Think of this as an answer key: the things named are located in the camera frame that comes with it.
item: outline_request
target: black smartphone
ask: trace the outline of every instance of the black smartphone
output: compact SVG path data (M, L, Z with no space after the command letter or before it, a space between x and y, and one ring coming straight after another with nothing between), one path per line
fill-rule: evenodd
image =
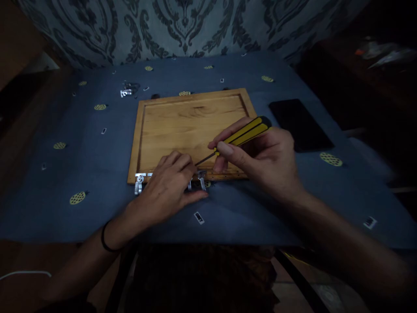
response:
M295 151L328 150L334 147L299 99L272 102L269 108L279 126L293 136Z

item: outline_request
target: yellow screwdriver handle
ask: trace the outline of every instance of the yellow screwdriver handle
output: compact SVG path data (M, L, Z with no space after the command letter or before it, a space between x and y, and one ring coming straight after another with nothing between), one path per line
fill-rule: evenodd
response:
M243 126L229 138L223 140L223 142L232 144L234 146L240 146L267 131L271 126L271 121L267 117L259 116ZM220 155L220 153L217 151L217 148L214 148L214 153L217 156Z

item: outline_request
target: damask pattern fabric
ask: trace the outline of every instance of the damask pattern fabric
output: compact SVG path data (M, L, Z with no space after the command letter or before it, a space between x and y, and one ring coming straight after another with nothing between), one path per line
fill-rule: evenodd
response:
M278 51L288 63L343 29L363 0L18 0L75 68Z

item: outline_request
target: floor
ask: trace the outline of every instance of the floor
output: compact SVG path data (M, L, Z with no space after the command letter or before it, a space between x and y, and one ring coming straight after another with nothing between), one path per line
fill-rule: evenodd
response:
M21 244L0 241L0 276L17 270L45 270L52 275L76 252L76 244L53 243L47 245ZM303 276L310 282L332 313L368 313L359 295L340 280L301 261L291 259ZM113 285L119 259L89 294L89 301L97 312L104 312L108 295ZM307 301L292 281L291 277L273 258L272 264L277 272L273 286L280 299L275 312L310 313L313 312ZM0 306L3 312L33 312L42 302L38 291L48 281L43 274L17 274L0 281Z

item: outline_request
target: blue tablecloth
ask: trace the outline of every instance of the blue tablecloth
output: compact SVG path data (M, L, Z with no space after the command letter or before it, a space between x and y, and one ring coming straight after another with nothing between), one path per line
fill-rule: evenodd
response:
M204 69L209 65L214 68ZM146 71L145 66L153 67L153 71ZM263 75L275 82L263 81ZM120 97L124 80L140 84L137 99ZM80 81L87 84L79 86ZM31 242L86 239L134 198L134 187L126 180L138 101L155 93L172 97L181 91L202 93L224 87L246 88L257 114L269 117L274 125L277 123L268 104L299 98L335 144L329 153L345 163L332 166L320 159L319 152L297 154L306 188L384 244L417 247L416 223L408 212L355 151L317 97L272 52L153 60L74 74L51 103L35 135L25 180L2 204L0 237ZM108 107L95 110L97 104ZM57 142L65 142L67 147L56 150L53 145ZM85 199L71 205L71 196L82 191L89 191ZM267 209L278 204L251 182L218 182L209 193L209 198L186 207L141 239L301 244ZM204 224L194 217L196 211ZM363 226L368 216L377 220L372 230Z

